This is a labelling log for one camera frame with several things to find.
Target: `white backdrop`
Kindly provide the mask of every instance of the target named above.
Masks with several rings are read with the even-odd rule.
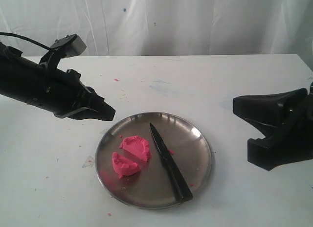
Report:
[[[297,53],[313,68],[312,14],[313,0],[0,0],[0,30],[46,45],[77,33],[92,56]]]

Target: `pink stain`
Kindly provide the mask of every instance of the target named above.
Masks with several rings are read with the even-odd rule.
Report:
[[[171,149],[168,149],[168,151],[170,152],[171,155],[174,155],[174,153],[175,153],[175,152],[174,152],[173,150],[171,150]]]

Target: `knife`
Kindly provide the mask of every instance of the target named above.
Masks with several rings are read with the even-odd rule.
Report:
[[[172,183],[173,192],[176,200],[179,203],[189,201],[193,198],[193,195],[182,176],[180,170],[178,169],[175,161],[173,160],[170,152],[168,151],[162,137],[158,133],[157,129],[150,123],[150,130],[152,134],[153,141],[155,142],[157,151],[160,155],[160,159],[163,167],[167,171],[167,174]]]

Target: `black cable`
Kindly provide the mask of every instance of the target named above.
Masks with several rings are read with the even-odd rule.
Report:
[[[12,37],[15,37],[15,38],[19,38],[19,39],[22,39],[22,40],[26,40],[26,41],[28,41],[28,42],[31,42],[31,43],[35,44],[35,45],[38,45],[39,47],[42,47],[42,48],[46,49],[46,50],[48,50],[48,51],[57,52],[56,50],[51,49],[51,48],[49,48],[48,46],[43,45],[43,44],[41,44],[41,43],[39,43],[39,42],[37,42],[37,41],[35,41],[35,40],[32,40],[32,39],[30,39],[30,38],[28,38],[28,37],[25,37],[25,36],[23,36],[23,35],[17,35],[17,34],[7,33],[7,32],[0,32],[0,35],[3,35],[3,36],[12,36]]]

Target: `knife handle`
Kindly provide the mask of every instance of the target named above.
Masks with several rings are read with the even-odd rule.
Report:
[[[191,200],[193,198],[193,194],[191,193],[172,156],[167,159],[163,159],[163,166],[166,169],[172,183],[176,200],[180,203]]]

